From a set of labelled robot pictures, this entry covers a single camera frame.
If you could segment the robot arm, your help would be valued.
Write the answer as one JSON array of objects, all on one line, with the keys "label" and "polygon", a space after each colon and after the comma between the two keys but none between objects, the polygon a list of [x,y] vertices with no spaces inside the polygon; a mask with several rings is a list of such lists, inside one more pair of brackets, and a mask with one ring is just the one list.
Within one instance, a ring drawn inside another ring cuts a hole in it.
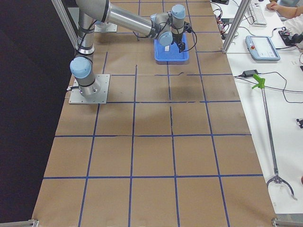
[{"label": "robot arm", "polygon": [[103,90],[102,83],[93,73],[90,56],[93,46],[95,24],[112,23],[142,35],[156,39],[162,46],[176,44],[179,52],[185,50],[183,33],[189,24],[185,22],[185,8],[177,4],[171,10],[143,18],[108,0],[78,0],[79,7],[78,40],[76,54],[70,62],[70,70],[78,83],[78,94],[83,98],[95,98]]}]

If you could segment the person's hand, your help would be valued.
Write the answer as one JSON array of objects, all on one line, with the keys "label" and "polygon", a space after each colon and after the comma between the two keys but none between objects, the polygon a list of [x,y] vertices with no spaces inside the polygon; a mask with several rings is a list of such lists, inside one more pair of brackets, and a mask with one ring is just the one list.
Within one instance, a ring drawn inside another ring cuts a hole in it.
[{"label": "person's hand", "polygon": [[273,10],[273,11],[279,11],[281,8],[281,5],[279,5],[277,2],[275,1],[271,1],[270,3],[268,3],[266,5],[267,9],[269,10]]}]

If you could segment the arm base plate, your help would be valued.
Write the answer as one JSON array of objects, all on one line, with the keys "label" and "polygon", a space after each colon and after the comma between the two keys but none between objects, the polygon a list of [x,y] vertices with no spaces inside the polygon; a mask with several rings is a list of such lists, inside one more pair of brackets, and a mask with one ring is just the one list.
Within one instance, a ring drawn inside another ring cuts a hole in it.
[{"label": "arm base plate", "polygon": [[116,33],[118,26],[113,23],[102,23],[99,22],[95,24],[95,33]]},{"label": "arm base plate", "polygon": [[110,84],[109,74],[95,74],[95,81],[89,87],[79,86],[77,80],[74,80],[71,90],[69,104],[71,105],[94,105],[106,104],[108,97],[108,88]]}]

